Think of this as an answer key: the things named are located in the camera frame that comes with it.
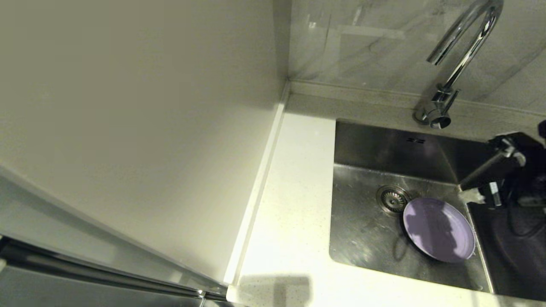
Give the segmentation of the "lilac round plate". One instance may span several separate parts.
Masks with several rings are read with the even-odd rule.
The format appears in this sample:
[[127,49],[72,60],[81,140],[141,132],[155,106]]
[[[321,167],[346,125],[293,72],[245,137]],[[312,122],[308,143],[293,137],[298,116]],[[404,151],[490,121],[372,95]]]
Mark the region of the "lilac round plate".
[[415,198],[404,208],[402,222],[409,239],[435,260],[458,264],[476,248],[467,218],[451,204],[435,198]]

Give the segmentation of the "tall white cabinet panel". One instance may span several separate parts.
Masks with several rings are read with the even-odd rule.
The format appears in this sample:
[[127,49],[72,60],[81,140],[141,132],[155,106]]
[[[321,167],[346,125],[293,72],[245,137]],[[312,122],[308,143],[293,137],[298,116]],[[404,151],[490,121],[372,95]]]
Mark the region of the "tall white cabinet panel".
[[0,176],[231,284],[288,90],[292,0],[0,0]]

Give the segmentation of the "stainless steel sink basin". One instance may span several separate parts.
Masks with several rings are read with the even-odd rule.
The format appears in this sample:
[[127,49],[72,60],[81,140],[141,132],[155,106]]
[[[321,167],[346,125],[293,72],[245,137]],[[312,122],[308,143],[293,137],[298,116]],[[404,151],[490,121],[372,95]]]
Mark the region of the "stainless steel sink basin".
[[[337,120],[330,257],[392,275],[546,302],[546,208],[459,200],[460,181],[492,153],[486,142]],[[448,264],[421,252],[405,232],[403,212],[388,214],[377,204],[376,192],[386,185],[458,209],[474,231],[473,256]]]

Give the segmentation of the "grey glossy appliance door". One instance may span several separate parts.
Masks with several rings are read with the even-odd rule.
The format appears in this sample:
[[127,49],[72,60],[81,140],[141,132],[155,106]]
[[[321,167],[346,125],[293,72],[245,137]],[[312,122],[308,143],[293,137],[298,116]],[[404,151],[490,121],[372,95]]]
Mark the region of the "grey glossy appliance door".
[[203,299],[115,287],[8,266],[0,273],[0,307],[203,307]]

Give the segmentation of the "chrome gooseneck faucet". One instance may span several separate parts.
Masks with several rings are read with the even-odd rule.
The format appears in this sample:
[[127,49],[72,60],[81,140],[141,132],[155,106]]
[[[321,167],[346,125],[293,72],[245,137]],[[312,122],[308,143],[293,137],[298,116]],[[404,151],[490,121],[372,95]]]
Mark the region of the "chrome gooseneck faucet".
[[413,118],[418,124],[427,125],[436,130],[445,129],[451,124],[449,111],[461,92],[461,89],[456,89],[454,86],[491,35],[503,12],[504,4],[505,0],[474,0],[457,17],[429,54],[427,62],[435,66],[441,64],[468,29],[481,19],[472,41],[460,60],[453,66],[448,78],[445,82],[438,83],[433,97],[425,103],[420,103],[414,111]]

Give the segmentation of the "metal sink drain strainer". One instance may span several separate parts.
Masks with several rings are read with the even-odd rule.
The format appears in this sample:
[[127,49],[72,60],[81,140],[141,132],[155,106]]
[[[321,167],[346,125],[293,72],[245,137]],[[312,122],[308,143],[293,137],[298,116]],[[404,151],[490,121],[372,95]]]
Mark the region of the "metal sink drain strainer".
[[376,192],[377,204],[388,214],[401,214],[413,197],[402,187],[386,185]]

